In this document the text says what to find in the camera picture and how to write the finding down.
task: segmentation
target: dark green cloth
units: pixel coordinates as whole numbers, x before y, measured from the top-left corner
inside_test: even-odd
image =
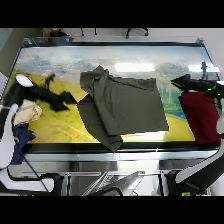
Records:
[[[80,85],[89,93],[78,103],[85,127],[113,152],[121,134],[169,129],[156,79],[113,77],[98,66],[81,73]]]

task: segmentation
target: landscape print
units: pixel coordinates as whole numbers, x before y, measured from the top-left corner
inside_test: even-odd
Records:
[[[39,85],[47,75],[56,74],[51,91],[60,94],[70,91],[77,101],[86,93],[80,88],[80,73],[93,70],[101,65],[110,74],[124,78],[156,78],[169,131],[137,133],[122,136],[124,141],[193,141],[194,136],[181,109],[178,96],[180,91],[170,80],[185,74],[200,79],[202,73],[189,71],[189,65],[211,63],[202,47],[182,46],[60,46],[23,48],[10,82],[15,74],[22,73]],[[153,64],[154,71],[119,72],[117,63]],[[217,79],[214,73],[210,79]],[[37,102],[42,108],[39,120],[30,123],[30,129],[37,136],[32,143],[98,142],[85,129],[76,105],[67,105],[70,110],[54,112],[44,102]]]

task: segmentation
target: dark red fabric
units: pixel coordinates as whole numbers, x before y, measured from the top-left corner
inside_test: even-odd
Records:
[[[201,92],[183,92],[179,100],[194,134],[195,142],[208,144],[220,141],[216,131],[219,115],[214,105],[214,99],[203,96]]]

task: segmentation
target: navy blue fabric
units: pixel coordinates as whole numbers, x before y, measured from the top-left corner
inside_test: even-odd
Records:
[[[19,139],[19,142],[15,141],[16,145],[15,145],[11,165],[22,164],[23,147],[28,141],[32,141],[34,138],[36,138],[36,136],[33,135],[33,132],[28,130],[28,126],[29,124],[19,124],[15,126],[15,134],[16,134],[16,137]]]

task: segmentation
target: beige cloth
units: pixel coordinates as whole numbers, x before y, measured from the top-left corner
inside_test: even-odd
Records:
[[[41,113],[42,109],[35,102],[24,100],[22,106],[16,113],[14,125],[38,120]]]

